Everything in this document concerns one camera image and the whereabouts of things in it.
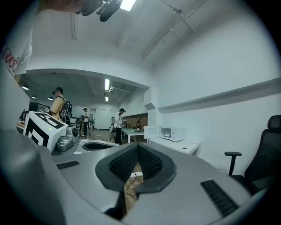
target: microwave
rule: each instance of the microwave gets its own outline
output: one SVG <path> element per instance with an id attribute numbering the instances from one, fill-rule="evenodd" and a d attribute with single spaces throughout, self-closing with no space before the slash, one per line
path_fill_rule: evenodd
<path id="1" fill-rule="evenodd" d="M 164 138 L 173 142 L 179 142 L 185 139 L 185 128 L 169 126 L 146 126 L 144 127 L 144 138 Z"/>

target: ceiling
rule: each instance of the ceiling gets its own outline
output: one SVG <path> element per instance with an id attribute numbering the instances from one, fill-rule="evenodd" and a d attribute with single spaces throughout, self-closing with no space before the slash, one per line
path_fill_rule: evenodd
<path id="1" fill-rule="evenodd" d="M 41 74 L 24 74 L 21 76 L 21 84 L 27 84 L 29 90 L 26 92 L 31 98 L 36 96 L 37 101 L 47 101 L 52 96 L 52 92 L 57 87 L 62 87 L 64 97 L 71 103 L 77 104 L 77 101 L 86 103 L 104 102 L 105 80 L 99 77 L 82 76 L 65 73 L 41 73 Z M 110 81 L 110 86 L 127 91 L 133 91 L 136 87 L 123 84 L 116 81 Z M 117 103 L 121 98 L 120 93 L 108 93 L 109 104 Z"/>
<path id="2" fill-rule="evenodd" d="M 195 31 L 239 5 L 235 0 L 163 1 L 181 9 L 184 17 L 190 16 L 188 21 Z M 32 45 L 33 48 L 40 48 L 44 44 L 40 42 L 41 37 L 53 40 L 76 39 L 97 45 L 105 42 L 108 46 L 130 52 L 154 65 L 162 55 L 182 42 L 181 37 L 185 39 L 194 33 L 188 24 L 180 20 L 181 17 L 173 14 L 173 10 L 161 0 L 136 0 L 131 11 L 119 9 L 107 22 L 100 22 L 96 13 L 83 17 L 46 11 L 36 19 Z M 181 37 L 175 32 L 169 32 L 177 23 L 175 30 Z"/>

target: hand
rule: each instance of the hand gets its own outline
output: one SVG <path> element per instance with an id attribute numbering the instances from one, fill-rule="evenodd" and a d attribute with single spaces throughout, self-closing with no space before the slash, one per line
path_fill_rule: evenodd
<path id="1" fill-rule="evenodd" d="M 85 0 L 40 0 L 38 12 L 51 9 L 59 12 L 77 12 L 84 5 Z"/>

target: floor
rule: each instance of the floor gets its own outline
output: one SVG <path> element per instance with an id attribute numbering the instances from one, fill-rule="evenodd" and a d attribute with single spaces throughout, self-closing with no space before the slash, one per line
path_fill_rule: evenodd
<path id="1" fill-rule="evenodd" d="M 86 137 L 81 137 L 82 139 L 91 139 L 91 140 L 102 140 L 106 142 L 112 142 L 114 143 L 114 138 L 110 140 L 109 137 L 109 130 L 93 130 L 91 132 L 87 133 Z M 145 139 L 138 137 L 137 142 L 146 142 Z M 125 136 L 122 138 L 122 143 L 127 144 L 128 143 L 128 137 Z M 139 164 L 136 165 L 133 172 L 141 172 L 141 167 Z M 138 186 L 140 183 L 143 182 L 143 177 L 139 176 L 137 178 L 132 177 L 129 178 L 126 184 L 124 185 L 124 192 L 127 189 L 127 193 L 130 195 L 135 196 L 136 195 L 136 186 Z M 128 194 L 125 194 L 125 205 L 127 213 L 133 208 L 133 206 L 136 204 L 137 200 L 134 199 L 134 197 L 130 196 Z"/>

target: black office chair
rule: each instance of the black office chair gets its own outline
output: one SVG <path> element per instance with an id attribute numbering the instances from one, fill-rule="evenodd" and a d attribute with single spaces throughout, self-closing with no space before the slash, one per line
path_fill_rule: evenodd
<path id="1" fill-rule="evenodd" d="M 232 175 L 235 159 L 240 152 L 225 152 L 231 156 L 229 175 L 255 194 L 268 187 L 273 181 L 281 163 L 281 115 L 272 116 L 268 120 L 268 129 L 264 130 L 258 151 L 245 171 L 245 175 Z"/>

